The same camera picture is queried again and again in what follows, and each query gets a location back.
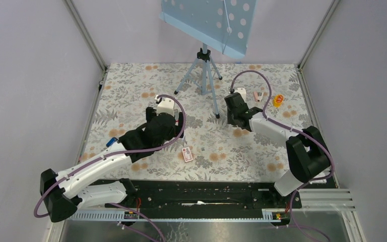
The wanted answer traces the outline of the pink mini stapler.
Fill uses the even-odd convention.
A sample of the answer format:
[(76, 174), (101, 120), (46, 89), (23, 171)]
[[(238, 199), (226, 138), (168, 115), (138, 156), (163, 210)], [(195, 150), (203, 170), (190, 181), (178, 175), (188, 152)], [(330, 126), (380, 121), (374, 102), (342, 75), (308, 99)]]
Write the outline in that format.
[(264, 92), (256, 92), (256, 91), (253, 92), (253, 97), (255, 102), (261, 102), (261, 100), (263, 99), (263, 96), (264, 96)]

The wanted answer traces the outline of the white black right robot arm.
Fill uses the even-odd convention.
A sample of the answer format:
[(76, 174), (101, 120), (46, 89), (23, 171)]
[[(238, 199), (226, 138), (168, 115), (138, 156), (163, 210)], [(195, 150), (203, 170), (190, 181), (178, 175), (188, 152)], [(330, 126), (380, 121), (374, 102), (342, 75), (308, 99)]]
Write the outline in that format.
[(286, 148), (289, 170), (274, 183), (274, 190), (269, 193), (274, 207), (283, 207), (289, 201), (289, 194), (331, 167), (330, 153), (316, 127), (298, 130), (264, 117), (263, 110), (249, 108), (240, 93), (229, 94), (224, 100), (229, 124), (262, 134)]

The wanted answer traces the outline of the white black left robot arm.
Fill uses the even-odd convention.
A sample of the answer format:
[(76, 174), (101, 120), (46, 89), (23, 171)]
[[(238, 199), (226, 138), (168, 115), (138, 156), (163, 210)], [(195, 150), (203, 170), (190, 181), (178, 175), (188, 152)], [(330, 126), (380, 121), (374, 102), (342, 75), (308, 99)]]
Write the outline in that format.
[(146, 123), (119, 138), (112, 138), (101, 153), (86, 162), (59, 172), (51, 168), (43, 171), (41, 198), (34, 216), (40, 218), (40, 204), (45, 205), (45, 216), (53, 223), (68, 219), (82, 207), (106, 203), (132, 206), (136, 202), (135, 190), (128, 189), (122, 182), (115, 181), (109, 187), (92, 183), (119, 167), (153, 155), (183, 136), (184, 110), (179, 112), (178, 118), (166, 112), (152, 114), (153, 111), (154, 108), (148, 107)]

